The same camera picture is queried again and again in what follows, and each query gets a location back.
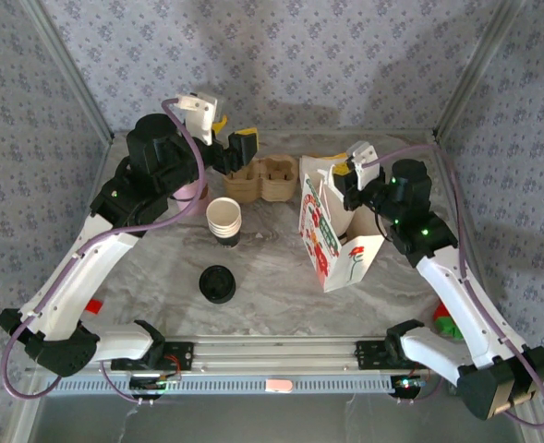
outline black cable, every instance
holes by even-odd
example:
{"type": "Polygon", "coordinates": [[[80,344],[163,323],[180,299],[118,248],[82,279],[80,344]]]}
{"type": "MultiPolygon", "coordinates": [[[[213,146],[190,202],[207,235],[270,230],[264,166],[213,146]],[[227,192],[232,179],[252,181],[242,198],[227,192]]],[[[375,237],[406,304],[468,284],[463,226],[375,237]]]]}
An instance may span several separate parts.
{"type": "Polygon", "coordinates": [[[389,237],[386,236],[386,233],[384,233],[382,231],[382,228],[381,228],[381,224],[379,223],[379,213],[378,212],[374,212],[374,222],[376,223],[376,227],[378,228],[379,232],[381,233],[382,237],[384,237],[384,239],[387,241],[387,242],[393,242],[393,240],[391,240],[389,237]]]}

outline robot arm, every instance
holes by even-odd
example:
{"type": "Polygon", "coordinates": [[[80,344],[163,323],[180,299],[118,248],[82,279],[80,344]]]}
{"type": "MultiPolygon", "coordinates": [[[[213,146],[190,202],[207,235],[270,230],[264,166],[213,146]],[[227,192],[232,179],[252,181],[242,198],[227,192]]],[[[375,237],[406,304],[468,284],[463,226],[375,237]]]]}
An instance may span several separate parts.
{"type": "MultiPolygon", "coordinates": [[[[229,174],[251,161],[258,150],[255,129],[231,134],[229,147],[224,148],[212,134],[216,102],[207,96],[187,96],[181,97],[179,103],[192,105],[187,112],[187,119],[193,122],[189,132],[205,167],[229,174]],[[206,114],[195,111],[204,108],[209,108],[206,114]]],[[[142,117],[127,135],[127,147],[129,156],[122,160],[114,178],[103,185],[91,203],[91,215],[50,279],[23,307],[4,309],[0,315],[0,326],[9,334],[29,321],[18,340],[25,344],[26,353],[34,361],[61,377],[76,374],[93,361],[125,358],[153,368],[163,357],[164,337],[144,321],[109,328],[80,321],[107,274],[145,232],[108,235],[82,257],[77,256],[77,251],[100,233],[155,222],[167,210],[168,198],[198,178],[196,160],[187,142],[164,114],[142,117]],[[73,256],[78,258],[77,265],[68,272],[43,310],[35,314],[33,309],[73,256]]]]}
{"type": "Polygon", "coordinates": [[[530,349],[503,319],[470,269],[463,279],[458,241],[446,223],[430,210],[431,180],[426,166],[416,160],[393,164],[390,180],[378,164],[364,169],[374,149],[356,144],[346,162],[335,165],[329,185],[341,196],[347,210],[366,205],[392,225],[389,233],[397,250],[440,297],[465,338],[465,345],[452,343],[416,320],[387,331],[385,344],[394,360],[411,360],[441,374],[457,387],[468,409],[487,419],[521,402],[537,391],[532,377],[505,344],[510,341],[522,352],[544,380],[544,348],[530,349]],[[367,176],[360,180],[362,172],[367,176]],[[466,288],[470,282],[480,307],[466,288]],[[500,336],[484,317],[489,314],[503,332],[500,336]]]}

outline wallpaper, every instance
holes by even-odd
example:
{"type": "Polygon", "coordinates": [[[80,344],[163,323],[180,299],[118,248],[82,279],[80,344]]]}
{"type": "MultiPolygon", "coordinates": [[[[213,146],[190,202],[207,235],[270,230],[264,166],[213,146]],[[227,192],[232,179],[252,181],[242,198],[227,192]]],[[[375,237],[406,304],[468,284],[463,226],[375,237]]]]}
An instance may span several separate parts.
{"type": "Polygon", "coordinates": [[[238,126],[434,127],[497,4],[43,2],[113,131],[193,90],[238,126]]]}
{"type": "Polygon", "coordinates": [[[544,0],[520,13],[446,145],[503,314],[544,345],[544,0]]]}
{"type": "MultiPolygon", "coordinates": [[[[0,1],[0,311],[29,300],[66,253],[102,153],[17,0],[0,1]]],[[[0,360],[6,341],[0,330],[0,360]]],[[[18,348],[16,383],[30,365],[18,348]]],[[[0,437],[12,404],[0,383],[0,437]]]]}

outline cup lid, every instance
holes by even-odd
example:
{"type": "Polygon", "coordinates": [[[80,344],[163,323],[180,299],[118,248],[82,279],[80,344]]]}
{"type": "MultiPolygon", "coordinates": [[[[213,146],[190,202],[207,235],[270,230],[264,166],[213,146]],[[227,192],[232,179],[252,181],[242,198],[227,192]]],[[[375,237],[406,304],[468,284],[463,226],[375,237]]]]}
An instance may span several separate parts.
{"type": "Polygon", "coordinates": [[[210,266],[199,276],[199,290],[212,303],[226,303],[235,295],[235,277],[224,266],[210,266]]]}

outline stack of paper cups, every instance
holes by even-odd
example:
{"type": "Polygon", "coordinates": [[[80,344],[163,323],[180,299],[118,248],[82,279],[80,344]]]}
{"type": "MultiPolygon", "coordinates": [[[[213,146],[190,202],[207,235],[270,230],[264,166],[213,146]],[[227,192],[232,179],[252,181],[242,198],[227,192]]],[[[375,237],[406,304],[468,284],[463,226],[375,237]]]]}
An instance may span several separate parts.
{"type": "Polygon", "coordinates": [[[231,198],[222,197],[212,201],[206,209],[210,230],[223,246],[233,247],[241,236],[241,208],[231,198]]]}

